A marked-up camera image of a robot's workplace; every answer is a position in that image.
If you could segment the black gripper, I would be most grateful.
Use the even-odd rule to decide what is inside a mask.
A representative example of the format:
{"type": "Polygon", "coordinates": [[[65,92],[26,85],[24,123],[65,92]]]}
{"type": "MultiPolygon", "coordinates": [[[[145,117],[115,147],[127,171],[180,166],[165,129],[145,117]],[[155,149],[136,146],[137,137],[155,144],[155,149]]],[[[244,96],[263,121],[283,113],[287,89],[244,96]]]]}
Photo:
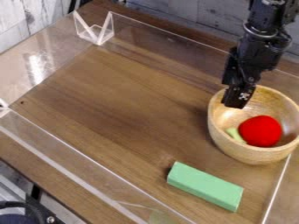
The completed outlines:
{"type": "Polygon", "coordinates": [[[253,95],[260,74],[276,68],[281,55],[292,43],[284,29],[275,33],[245,30],[237,45],[229,49],[221,83],[229,85],[220,103],[233,109],[243,109],[253,95]]]}

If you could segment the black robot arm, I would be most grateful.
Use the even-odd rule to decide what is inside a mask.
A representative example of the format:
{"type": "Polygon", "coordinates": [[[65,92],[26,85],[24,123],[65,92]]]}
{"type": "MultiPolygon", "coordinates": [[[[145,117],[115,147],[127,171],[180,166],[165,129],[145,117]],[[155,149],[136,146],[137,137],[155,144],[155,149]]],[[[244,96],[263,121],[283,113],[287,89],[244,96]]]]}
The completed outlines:
{"type": "Polygon", "coordinates": [[[292,43],[285,26],[299,14],[299,0],[249,0],[244,34],[229,49],[221,83],[228,86],[221,103],[243,109],[253,95],[260,74],[276,68],[292,43]]]}

